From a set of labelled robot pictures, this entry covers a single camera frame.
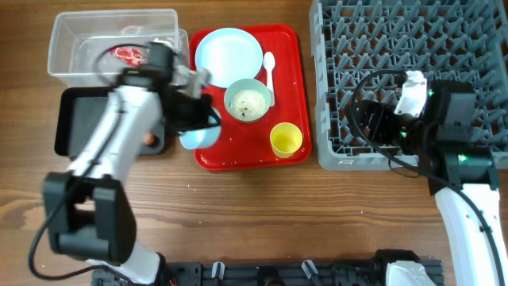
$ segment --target light blue cup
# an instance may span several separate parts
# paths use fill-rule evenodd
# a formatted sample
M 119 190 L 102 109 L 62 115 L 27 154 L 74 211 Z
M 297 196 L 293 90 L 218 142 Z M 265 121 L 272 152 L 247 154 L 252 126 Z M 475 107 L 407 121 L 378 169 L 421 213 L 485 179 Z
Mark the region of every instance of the light blue cup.
M 219 112 L 212 107 L 215 114 L 222 118 Z M 215 118 L 209 116 L 208 123 L 214 124 L 217 123 Z M 204 149 L 209 148 L 219 138 L 221 135 L 221 126 L 216 126 L 212 128 L 199 129 L 194 131 L 187 131 L 179 135 L 180 143 L 185 149 L 194 150 L 194 149 Z

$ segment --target wooden table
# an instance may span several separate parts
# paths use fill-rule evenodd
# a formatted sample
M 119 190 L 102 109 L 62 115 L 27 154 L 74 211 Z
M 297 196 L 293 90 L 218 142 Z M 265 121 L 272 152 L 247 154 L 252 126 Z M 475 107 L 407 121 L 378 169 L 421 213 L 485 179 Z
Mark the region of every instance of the wooden table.
M 173 8 L 190 35 L 200 29 L 283 23 L 298 34 L 314 130 L 316 87 L 308 0 L 3 0 L 0 5 L 0 285 L 44 284 L 27 253 L 44 219 L 41 183 L 69 161 L 53 152 L 60 95 L 47 73 L 55 16 L 63 11 Z M 502 191 L 508 186 L 501 172 Z M 181 146 L 140 159 L 127 195 L 138 238 L 169 261 L 332 261 L 369 258 L 377 249 L 412 249 L 443 261 L 455 284 L 445 226 L 425 179 L 393 172 L 327 172 L 316 150 L 303 164 L 211 173 Z M 508 196 L 502 194 L 508 230 Z M 57 274 L 84 263 L 53 255 L 44 237 L 37 267 Z M 88 285 L 90 275 L 54 285 Z

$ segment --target white plate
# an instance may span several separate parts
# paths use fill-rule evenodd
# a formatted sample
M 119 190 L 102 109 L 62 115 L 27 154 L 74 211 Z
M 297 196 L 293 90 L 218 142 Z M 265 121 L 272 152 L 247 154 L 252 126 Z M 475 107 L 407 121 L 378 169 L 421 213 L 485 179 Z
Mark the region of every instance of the white plate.
M 239 79 L 253 79 L 263 64 L 260 43 L 244 30 L 225 28 L 206 35 L 196 50 L 197 69 L 207 69 L 216 87 L 228 88 Z

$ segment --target red tray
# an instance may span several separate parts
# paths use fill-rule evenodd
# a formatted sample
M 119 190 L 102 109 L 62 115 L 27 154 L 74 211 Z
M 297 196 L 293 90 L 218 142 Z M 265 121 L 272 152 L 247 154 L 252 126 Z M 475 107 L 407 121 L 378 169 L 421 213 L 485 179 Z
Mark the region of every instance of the red tray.
M 240 29 L 251 33 L 259 41 L 263 53 L 272 52 L 275 56 L 275 105 L 256 122 L 239 122 L 225 109 L 225 89 L 210 85 L 203 92 L 214 97 L 213 106 L 222 116 L 221 136 L 212 147 L 196 149 L 194 157 L 199 165 L 209 171 L 301 163 L 310 155 L 312 140 L 296 33 L 287 25 L 250 26 Z M 196 69 L 194 54 L 199 42 L 213 31 L 214 29 L 199 31 L 190 39 L 192 69 Z M 263 67 L 256 79 L 266 84 L 267 73 Z M 278 158 L 270 145 L 270 131 L 280 122 L 295 124 L 303 134 L 302 147 L 287 159 Z

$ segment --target dish rack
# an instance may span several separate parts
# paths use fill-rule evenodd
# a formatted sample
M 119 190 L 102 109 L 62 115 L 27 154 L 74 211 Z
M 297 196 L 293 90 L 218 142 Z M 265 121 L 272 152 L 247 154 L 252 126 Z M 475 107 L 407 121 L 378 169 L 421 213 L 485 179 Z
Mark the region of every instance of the dish rack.
M 344 115 L 358 82 L 383 69 L 418 69 L 428 80 L 471 83 L 477 94 L 471 143 L 489 146 L 497 168 L 508 168 L 508 24 L 502 1 L 314 0 L 310 38 L 317 149 L 324 169 L 389 169 L 387 158 L 351 135 Z M 374 78 L 360 97 L 397 102 L 394 77 Z M 399 147 L 381 148 L 418 164 Z

